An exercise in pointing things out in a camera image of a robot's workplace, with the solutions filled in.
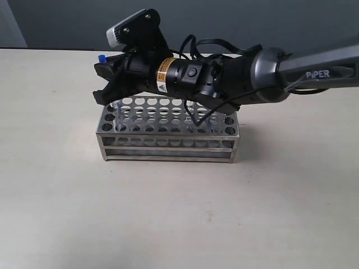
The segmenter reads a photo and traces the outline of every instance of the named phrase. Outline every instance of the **robotic arm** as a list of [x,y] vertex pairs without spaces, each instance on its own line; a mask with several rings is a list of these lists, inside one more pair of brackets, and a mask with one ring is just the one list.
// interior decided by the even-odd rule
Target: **robotic arm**
[[[256,45],[238,49],[222,39],[196,41],[187,37],[177,52],[168,48],[156,10],[141,10],[107,31],[111,47],[126,45],[123,54],[99,57],[97,74],[108,81],[94,91],[98,104],[107,105],[140,92],[191,100],[213,112],[231,114],[241,105],[278,103],[290,94],[316,94],[334,87],[359,86],[359,37],[306,54],[288,54],[279,48]],[[190,42],[190,55],[182,52]],[[217,44],[238,57],[222,54],[203,57],[197,47]]]

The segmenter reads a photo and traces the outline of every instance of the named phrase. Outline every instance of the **blue cap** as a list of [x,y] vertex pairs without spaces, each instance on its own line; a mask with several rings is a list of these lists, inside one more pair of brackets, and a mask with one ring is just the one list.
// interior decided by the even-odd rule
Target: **blue cap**
[[100,63],[105,63],[105,62],[107,62],[106,55],[104,55],[104,54],[99,55],[99,62],[100,62]]

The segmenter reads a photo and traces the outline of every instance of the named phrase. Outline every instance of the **black button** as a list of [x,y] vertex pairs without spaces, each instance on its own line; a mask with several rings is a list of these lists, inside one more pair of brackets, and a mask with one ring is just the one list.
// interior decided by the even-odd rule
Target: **black button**
[[194,76],[196,76],[196,74],[197,74],[197,69],[195,69],[195,68],[190,68],[189,71],[187,72],[187,75],[189,77],[194,77]]

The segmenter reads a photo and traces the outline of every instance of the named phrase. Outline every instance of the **warning label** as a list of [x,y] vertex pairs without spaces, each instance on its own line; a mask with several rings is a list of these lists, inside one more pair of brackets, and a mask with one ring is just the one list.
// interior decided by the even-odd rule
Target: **warning label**
[[158,68],[157,71],[157,88],[158,91],[167,93],[166,87],[166,75],[171,63],[176,60],[176,58],[167,58],[165,59]]

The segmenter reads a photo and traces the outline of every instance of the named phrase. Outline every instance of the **table surface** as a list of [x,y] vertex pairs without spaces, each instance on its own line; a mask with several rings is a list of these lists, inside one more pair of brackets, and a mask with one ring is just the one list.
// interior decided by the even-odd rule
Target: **table surface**
[[243,106],[234,164],[105,162],[98,54],[0,50],[0,269],[357,268],[359,88]]

